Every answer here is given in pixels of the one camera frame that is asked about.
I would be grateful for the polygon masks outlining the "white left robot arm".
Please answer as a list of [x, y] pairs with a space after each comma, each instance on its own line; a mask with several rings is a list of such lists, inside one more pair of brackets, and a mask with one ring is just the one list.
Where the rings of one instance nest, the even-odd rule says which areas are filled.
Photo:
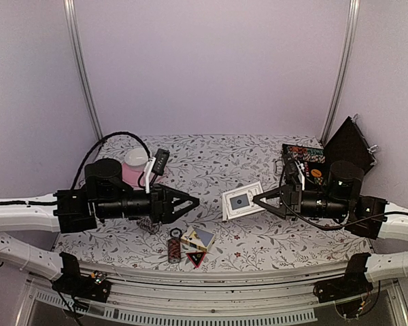
[[135, 190], [122, 179], [122, 165], [111, 158], [84, 168], [80, 189], [58, 190], [38, 198], [0, 200], [0, 259], [35, 273], [72, 294], [87, 289], [75, 256], [53, 253], [12, 238], [10, 231], [41, 230], [61, 234], [94, 230], [107, 219], [140, 220], [170, 224], [200, 204], [186, 192], [155, 183]]

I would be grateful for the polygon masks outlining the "blue beige card deck box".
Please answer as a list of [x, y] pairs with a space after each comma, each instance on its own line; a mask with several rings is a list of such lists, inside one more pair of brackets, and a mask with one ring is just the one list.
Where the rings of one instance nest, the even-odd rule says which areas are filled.
[[193, 226], [190, 226], [180, 238], [181, 242], [198, 251], [208, 252], [215, 241], [216, 235]]

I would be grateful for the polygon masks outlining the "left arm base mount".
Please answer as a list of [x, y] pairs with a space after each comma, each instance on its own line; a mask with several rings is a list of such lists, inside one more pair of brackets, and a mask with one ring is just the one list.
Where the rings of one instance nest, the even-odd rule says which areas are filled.
[[105, 272], [95, 270], [85, 276], [81, 273], [78, 259], [74, 255], [62, 252], [59, 257], [62, 259], [63, 267], [60, 277], [52, 282], [53, 290], [70, 295], [72, 298], [107, 302], [112, 283], [108, 281]]

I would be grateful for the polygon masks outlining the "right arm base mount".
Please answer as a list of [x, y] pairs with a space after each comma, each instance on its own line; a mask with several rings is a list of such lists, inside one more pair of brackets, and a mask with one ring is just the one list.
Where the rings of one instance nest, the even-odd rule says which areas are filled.
[[370, 256], [370, 253], [355, 254], [348, 261], [343, 276], [316, 282], [313, 294], [319, 303], [342, 300], [372, 291], [373, 284], [365, 276]]

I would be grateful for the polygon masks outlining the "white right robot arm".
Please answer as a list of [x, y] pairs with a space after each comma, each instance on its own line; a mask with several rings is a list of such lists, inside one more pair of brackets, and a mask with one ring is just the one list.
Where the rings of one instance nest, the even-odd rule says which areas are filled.
[[[338, 219], [336, 230], [345, 230], [361, 238], [408, 241], [408, 209], [383, 198], [361, 195], [364, 171], [351, 162], [340, 160], [330, 166], [323, 190], [303, 190], [301, 184], [285, 184], [253, 197], [264, 210], [285, 219], [296, 217], [308, 223], [310, 218]], [[408, 277], [408, 251], [392, 254], [361, 253], [347, 263], [338, 290], [352, 296], [364, 282]]]

